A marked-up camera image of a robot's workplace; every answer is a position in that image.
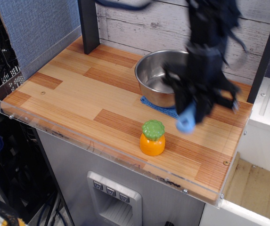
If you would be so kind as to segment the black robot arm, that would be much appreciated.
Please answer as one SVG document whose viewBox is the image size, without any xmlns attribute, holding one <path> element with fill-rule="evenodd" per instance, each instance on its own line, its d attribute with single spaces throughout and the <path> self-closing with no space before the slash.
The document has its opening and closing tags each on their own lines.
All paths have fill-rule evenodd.
<svg viewBox="0 0 270 226">
<path fill-rule="evenodd" d="M 185 66 L 163 63 L 163 82 L 175 94 L 177 128 L 187 131 L 201 123 L 211 113 L 214 104 L 235 110 L 238 108 L 239 87 L 222 72 L 226 63 L 228 37 L 242 47 L 232 29 L 238 26 L 240 11 L 234 0 L 189 0 L 190 40 Z"/>
</svg>

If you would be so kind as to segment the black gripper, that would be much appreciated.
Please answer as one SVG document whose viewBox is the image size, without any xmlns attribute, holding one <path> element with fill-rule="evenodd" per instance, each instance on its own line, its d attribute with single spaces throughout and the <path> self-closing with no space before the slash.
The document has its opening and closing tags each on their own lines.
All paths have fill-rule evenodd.
<svg viewBox="0 0 270 226">
<path fill-rule="evenodd" d="M 163 82 L 174 91 L 178 115 L 193 105 L 196 107 L 195 121 L 199 124 L 211 113 L 214 103 L 238 109 L 237 93 L 240 88 L 230 82 L 221 70 L 225 49 L 225 46 L 188 46 L 185 66 L 163 64 Z"/>
</svg>

